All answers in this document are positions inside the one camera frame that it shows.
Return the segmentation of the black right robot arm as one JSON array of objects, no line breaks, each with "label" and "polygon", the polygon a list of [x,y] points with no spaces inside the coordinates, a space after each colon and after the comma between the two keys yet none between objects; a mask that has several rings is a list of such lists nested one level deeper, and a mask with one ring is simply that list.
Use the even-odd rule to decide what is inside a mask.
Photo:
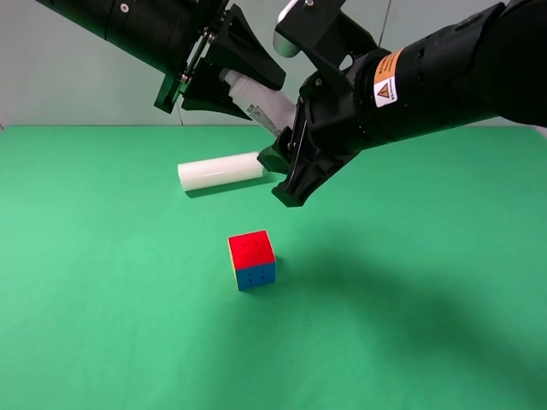
[{"label": "black right robot arm", "polygon": [[291,134],[263,150],[285,179],[273,194],[300,207],[365,150],[499,116],[546,124],[546,4],[497,3],[400,50],[379,47],[339,1],[296,1],[278,18],[276,51],[315,66]]}]

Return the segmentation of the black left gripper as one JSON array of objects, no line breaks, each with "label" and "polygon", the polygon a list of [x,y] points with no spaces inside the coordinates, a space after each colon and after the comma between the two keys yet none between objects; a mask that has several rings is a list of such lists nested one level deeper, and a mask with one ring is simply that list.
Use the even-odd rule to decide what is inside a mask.
[{"label": "black left gripper", "polygon": [[[154,106],[171,113],[194,45],[226,9],[226,1],[114,1],[106,40],[165,75]],[[272,90],[281,90],[286,73],[268,54],[233,4],[226,12],[205,60],[182,92],[184,111],[209,111],[244,120],[250,117],[229,96],[222,68],[241,73]]]}]

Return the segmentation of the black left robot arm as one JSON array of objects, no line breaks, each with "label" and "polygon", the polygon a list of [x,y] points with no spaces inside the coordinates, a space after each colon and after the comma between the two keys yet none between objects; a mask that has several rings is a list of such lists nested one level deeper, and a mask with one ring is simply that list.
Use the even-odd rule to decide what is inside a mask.
[{"label": "black left robot arm", "polygon": [[246,118],[220,78],[234,70],[278,91],[285,71],[226,1],[45,1],[57,14],[164,73],[155,105]]}]

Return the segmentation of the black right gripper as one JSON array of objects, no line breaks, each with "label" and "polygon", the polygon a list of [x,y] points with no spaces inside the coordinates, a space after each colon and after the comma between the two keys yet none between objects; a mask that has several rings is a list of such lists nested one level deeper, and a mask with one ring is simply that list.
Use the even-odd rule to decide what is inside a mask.
[{"label": "black right gripper", "polygon": [[394,128],[400,120],[373,97],[375,69],[389,53],[342,5],[303,1],[290,25],[315,72],[300,87],[293,130],[257,156],[268,172],[287,175],[272,193],[288,208],[302,207],[356,152],[402,136]]}]

